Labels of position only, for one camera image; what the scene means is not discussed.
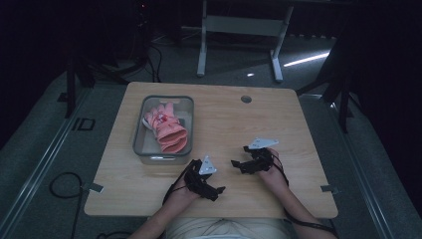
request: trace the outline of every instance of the cable on floor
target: cable on floor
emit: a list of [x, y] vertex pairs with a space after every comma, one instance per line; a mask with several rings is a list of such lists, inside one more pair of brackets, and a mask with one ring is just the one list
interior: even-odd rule
[[[56, 184], [56, 181], [59, 178], [62, 178], [63, 176], [68, 176], [68, 175], [77, 179], [77, 181], [78, 181], [78, 187], [79, 187], [78, 193], [70, 194], [70, 195], [63, 195], [63, 194], [57, 193], [57, 191], [54, 189], [54, 186]], [[57, 175], [50, 182], [49, 190], [50, 190], [50, 193], [53, 196], [55, 196], [57, 198], [61, 198], [61, 199], [71, 199], [71, 198], [77, 198], [78, 197], [78, 205], [77, 205], [77, 210], [76, 210], [75, 217], [74, 217], [74, 222], [73, 222], [73, 226], [72, 226], [72, 235], [71, 235], [71, 239], [74, 239], [75, 238], [76, 229], [77, 229], [77, 224], [78, 224], [79, 213], [81, 211], [81, 206], [82, 206], [82, 198], [84, 196], [84, 192], [87, 191], [87, 190], [84, 190], [83, 189], [83, 182], [82, 182], [81, 177], [79, 175], [77, 175], [76, 173], [74, 173], [74, 172], [62, 172], [59, 175]], [[115, 231], [115, 232], [111, 232], [109, 234], [101, 233], [96, 238], [97, 239], [124, 239], [126, 237], [121, 237], [121, 236], [123, 236], [123, 235], [129, 236], [130, 234], [131, 234], [130, 232]]]

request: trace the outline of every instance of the dark background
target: dark background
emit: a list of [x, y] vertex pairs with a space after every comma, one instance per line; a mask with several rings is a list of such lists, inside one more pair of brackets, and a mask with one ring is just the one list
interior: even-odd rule
[[[146, 8], [138, 10], [141, 3]], [[0, 4], [0, 147], [49, 83], [66, 69], [72, 54], [115, 65], [116, 59], [146, 54], [139, 46], [145, 36], [138, 36], [132, 48], [139, 22], [147, 21], [150, 27], [143, 35], [159, 28], [175, 42], [180, 40], [181, 25], [199, 27], [201, 23], [201, 2], [197, 0], [6, 0]], [[231, 8], [234, 15], [283, 17], [283, 11], [276, 11], [270, 1], [260, 7], [233, 4], [237, 4]], [[217, 1], [210, 4], [209, 11], [226, 14], [227, 9], [227, 2]], [[421, 4], [406, 1], [364, 1], [351, 6], [301, 3], [289, 26], [293, 36], [337, 38], [323, 71], [351, 69], [352, 89], [419, 214], [421, 10]], [[344, 78], [339, 75], [334, 78], [337, 82]]]

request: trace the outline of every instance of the gray floor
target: gray floor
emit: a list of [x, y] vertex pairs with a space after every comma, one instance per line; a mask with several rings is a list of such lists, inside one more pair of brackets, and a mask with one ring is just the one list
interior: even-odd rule
[[[297, 90], [315, 79], [323, 63], [320, 59], [283, 68], [285, 81], [276, 83], [268, 54], [273, 46], [272, 39], [257, 44], [228, 45], [221, 44], [224, 37], [216, 35], [210, 37], [213, 40], [208, 49], [206, 75], [197, 78], [199, 38], [192, 33], [195, 32], [186, 30], [186, 39], [181, 46], [172, 45], [166, 38], [154, 41], [162, 54], [160, 78], [164, 83]], [[281, 64], [328, 52], [333, 43], [334, 40], [326, 39], [287, 38]], [[156, 69], [159, 55], [151, 50], [150, 57]], [[150, 82], [150, 68], [125, 77], [130, 81]], [[300, 102], [328, 182], [337, 189], [333, 197], [339, 213], [332, 223], [339, 237], [421, 238], [420, 217], [370, 122], [355, 106], [350, 106], [354, 117], [347, 120], [349, 133], [342, 133], [336, 123], [335, 109], [318, 98], [324, 87], [301, 96]], [[49, 183], [64, 171], [77, 173], [83, 182], [94, 180], [125, 86], [98, 81], [93, 89], [79, 89], [79, 108], [70, 119], [63, 118], [66, 105], [57, 102], [57, 97], [65, 90], [66, 78], [62, 75], [52, 82], [0, 152], [0, 215], [3, 217], [0, 232], [4, 233], [1, 238], [71, 237], [78, 200], [54, 197], [49, 192]], [[96, 120], [94, 130], [73, 129], [76, 119]], [[56, 133], [60, 131], [65, 137], [57, 138]], [[44, 177], [39, 178], [39, 184], [27, 185], [34, 190], [24, 200], [19, 197], [25, 191], [23, 185], [40, 161], [50, 163], [44, 170]], [[56, 185], [63, 192], [78, 191], [78, 183], [71, 177], [63, 178]], [[28, 203], [19, 208], [22, 201]], [[76, 238], [96, 238], [100, 233], [113, 231], [130, 232], [144, 220], [90, 217], [82, 209]]]

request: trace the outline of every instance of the round hole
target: round hole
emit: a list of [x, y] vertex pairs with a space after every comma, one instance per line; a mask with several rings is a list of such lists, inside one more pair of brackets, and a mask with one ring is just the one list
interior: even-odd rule
[[248, 96], [243, 96], [240, 100], [241, 100], [243, 103], [248, 104], [248, 103], [250, 103], [250, 102], [252, 101], [252, 98], [251, 98], [251, 97], [248, 97]]

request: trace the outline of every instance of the person's right hand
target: person's right hand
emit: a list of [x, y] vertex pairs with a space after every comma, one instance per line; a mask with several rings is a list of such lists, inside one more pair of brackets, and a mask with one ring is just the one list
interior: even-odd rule
[[[275, 156], [274, 164], [279, 168], [282, 168], [278, 160], [279, 153], [272, 148], [268, 148], [268, 150]], [[272, 191], [279, 198], [283, 195], [283, 193], [286, 192], [286, 190], [289, 190], [289, 186], [285, 178], [275, 166], [272, 166], [268, 171], [259, 171], [258, 175], [260, 175], [270, 191]]]

